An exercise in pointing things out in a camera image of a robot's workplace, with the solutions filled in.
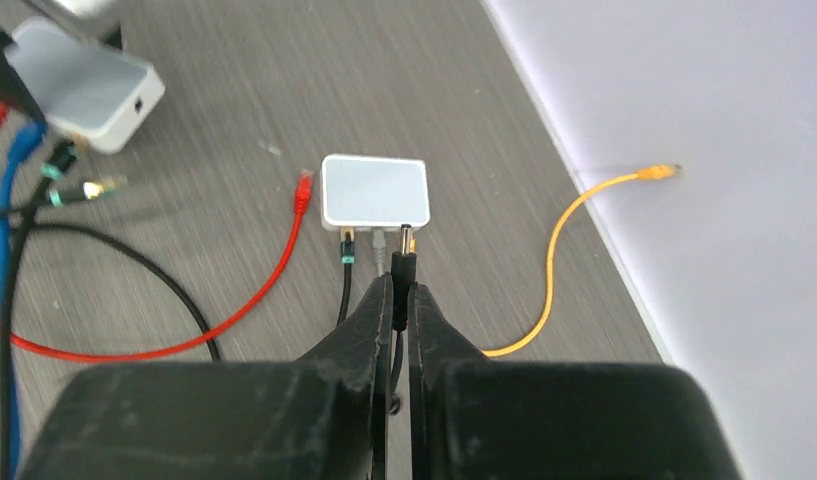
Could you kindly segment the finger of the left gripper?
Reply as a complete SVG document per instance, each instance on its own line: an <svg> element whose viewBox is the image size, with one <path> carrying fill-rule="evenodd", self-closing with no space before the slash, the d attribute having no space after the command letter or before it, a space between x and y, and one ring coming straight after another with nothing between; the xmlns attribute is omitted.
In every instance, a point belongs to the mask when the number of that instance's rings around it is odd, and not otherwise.
<svg viewBox="0 0 817 480"><path fill-rule="evenodd" d="M13 44L11 36L0 29L0 102L33 121L45 123L43 111L8 61L6 49Z"/></svg>

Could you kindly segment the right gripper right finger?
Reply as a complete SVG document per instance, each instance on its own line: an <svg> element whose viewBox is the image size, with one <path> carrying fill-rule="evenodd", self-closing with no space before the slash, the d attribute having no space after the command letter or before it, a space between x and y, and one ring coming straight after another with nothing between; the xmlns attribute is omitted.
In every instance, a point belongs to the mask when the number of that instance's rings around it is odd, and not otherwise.
<svg viewBox="0 0 817 480"><path fill-rule="evenodd" d="M663 364L495 361L407 300L417 479L737 479L712 406Z"/></svg>

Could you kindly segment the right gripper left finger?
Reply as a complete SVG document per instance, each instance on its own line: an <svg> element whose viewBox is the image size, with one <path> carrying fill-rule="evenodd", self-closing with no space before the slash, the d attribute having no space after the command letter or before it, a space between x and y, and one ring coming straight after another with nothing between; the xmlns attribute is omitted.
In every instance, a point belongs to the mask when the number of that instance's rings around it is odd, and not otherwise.
<svg viewBox="0 0 817 480"><path fill-rule="evenodd" d="M382 479L393 285L293 361L99 365L63 390L25 479Z"/></svg>

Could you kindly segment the white network switch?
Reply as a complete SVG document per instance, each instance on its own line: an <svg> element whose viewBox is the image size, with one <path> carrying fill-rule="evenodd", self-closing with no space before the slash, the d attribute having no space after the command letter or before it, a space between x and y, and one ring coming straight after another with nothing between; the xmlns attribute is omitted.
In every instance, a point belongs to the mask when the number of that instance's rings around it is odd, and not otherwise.
<svg viewBox="0 0 817 480"><path fill-rule="evenodd" d="M102 154L120 152L165 93L154 66L84 43L35 17L12 33L7 60L57 133Z"/></svg>
<svg viewBox="0 0 817 480"><path fill-rule="evenodd" d="M319 172L321 225L327 231L418 230L431 219L426 163L333 153Z"/></svg>

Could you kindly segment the black power adapter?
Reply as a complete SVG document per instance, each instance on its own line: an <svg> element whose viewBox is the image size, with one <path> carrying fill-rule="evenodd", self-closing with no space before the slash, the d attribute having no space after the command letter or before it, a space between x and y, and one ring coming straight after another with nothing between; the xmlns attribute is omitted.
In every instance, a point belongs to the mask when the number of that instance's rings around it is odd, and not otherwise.
<svg viewBox="0 0 817 480"><path fill-rule="evenodd" d="M396 334L390 373L390 415L393 416L400 411L402 406L396 390L402 370L403 332L408 323L408 297L410 289L416 283L416 254L413 250L413 229L409 224L403 224L400 227L400 249L392 254L390 275L394 288L392 327Z"/></svg>

